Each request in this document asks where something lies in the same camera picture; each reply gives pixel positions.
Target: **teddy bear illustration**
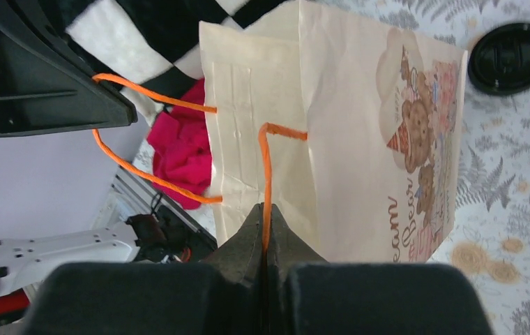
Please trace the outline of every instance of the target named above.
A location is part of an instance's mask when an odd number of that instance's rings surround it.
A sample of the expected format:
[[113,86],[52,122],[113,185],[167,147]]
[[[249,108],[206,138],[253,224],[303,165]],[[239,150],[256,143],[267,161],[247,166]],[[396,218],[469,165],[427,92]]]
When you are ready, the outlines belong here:
[[430,112],[421,99],[402,103],[402,118],[409,131],[409,153],[404,157],[404,166],[413,173],[430,157],[434,142],[433,129],[430,127]]
[[434,166],[427,164],[419,169],[419,189],[417,190],[417,214],[425,212],[423,227],[427,227],[431,222],[432,210],[435,201],[435,189],[433,185]]
[[430,113],[433,112],[435,109],[432,100],[433,94],[429,85],[427,84],[427,81],[425,80],[425,73],[420,72],[417,74],[416,88],[419,99],[425,106],[425,109],[427,109]]
[[407,86],[413,85],[411,79],[411,69],[409,67],[409,55],[407,54],[404,46],[402,46],[402,58],[400,60],[400,79],[405,80],[407,82]]

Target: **black round lid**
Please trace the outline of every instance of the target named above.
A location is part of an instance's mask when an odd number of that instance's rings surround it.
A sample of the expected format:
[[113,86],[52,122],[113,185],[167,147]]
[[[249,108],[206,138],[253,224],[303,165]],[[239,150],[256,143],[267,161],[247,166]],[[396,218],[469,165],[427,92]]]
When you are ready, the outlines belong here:
[[495,96],[530,88],[530,23],[501,26],[476,43],[468,65],[470,82]]

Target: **magenta fabric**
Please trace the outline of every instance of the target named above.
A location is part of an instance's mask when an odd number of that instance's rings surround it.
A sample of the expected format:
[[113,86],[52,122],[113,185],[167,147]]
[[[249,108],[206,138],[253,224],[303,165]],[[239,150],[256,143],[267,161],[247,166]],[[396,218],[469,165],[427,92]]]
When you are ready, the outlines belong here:
[[[204,80],[198,80],[182,100],[204,104]],[[160,113],[148,135],[154,148],[153,173],[170,183],[201,195],[211,180],[211,152],[203,112],[176,106],[171,113]],[[168,188],[153,186],[184,209],[196,209],[201,204]]]

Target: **checkered blanket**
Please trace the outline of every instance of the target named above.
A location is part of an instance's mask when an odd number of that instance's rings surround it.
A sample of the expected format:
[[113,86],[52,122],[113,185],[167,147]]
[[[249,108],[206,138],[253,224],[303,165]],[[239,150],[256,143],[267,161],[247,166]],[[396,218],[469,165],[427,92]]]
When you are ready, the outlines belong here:
[[203,77],[199,21],[244,29],[284,0],[40,0],[96,72],[178,98]]

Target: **white metal frame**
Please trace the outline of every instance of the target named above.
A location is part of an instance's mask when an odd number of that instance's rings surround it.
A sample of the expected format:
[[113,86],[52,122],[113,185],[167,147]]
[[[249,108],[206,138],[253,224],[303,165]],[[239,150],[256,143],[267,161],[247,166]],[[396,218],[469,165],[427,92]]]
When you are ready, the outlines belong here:
[[59,265],[69,262],[131,262],[137,255],[132,227],[112,227],[44,239],[9,239],[0,244],[0,296],[42,281]]

